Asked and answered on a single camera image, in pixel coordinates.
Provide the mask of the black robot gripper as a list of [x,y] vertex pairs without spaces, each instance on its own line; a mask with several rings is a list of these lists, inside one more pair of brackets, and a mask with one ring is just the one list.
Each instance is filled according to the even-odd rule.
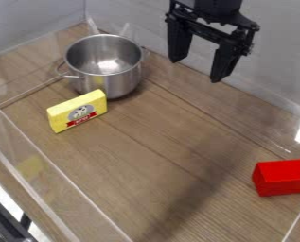
[[166,13],[169,59],[189,55],[193,35],[217,43],[210,80],[232,75],[241,56],[250,53],[260,26],[241,14],[242,0],[170,0]]

